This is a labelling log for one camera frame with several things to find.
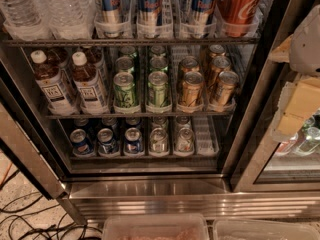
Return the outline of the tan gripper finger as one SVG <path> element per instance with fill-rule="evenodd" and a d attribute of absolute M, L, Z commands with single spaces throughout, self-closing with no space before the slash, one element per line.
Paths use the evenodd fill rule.
<path fill-rule="evenodd" d="M 292 35 L 288 36 L 278 47 L 273 49 L 268 58 L 276 63 L 288 63 Z"/>
<path fill-rule="evenodd" d="M 304 77 L 296 82 L 287 82 L 271 123 L 272 139 L 277 142 L 289 140 L 319 108 L 319 78 Z"/>

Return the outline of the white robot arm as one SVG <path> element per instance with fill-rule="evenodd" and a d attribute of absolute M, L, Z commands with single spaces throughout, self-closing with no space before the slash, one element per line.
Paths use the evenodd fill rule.
<path fill-rule="evenodd" d="M 288 63 L 300 78 L 286 82 L 271 123 L 271 136 L 282 142 L 293 137 L 320 108 L 320 5 L 269 55 L 273 62 Z"/>

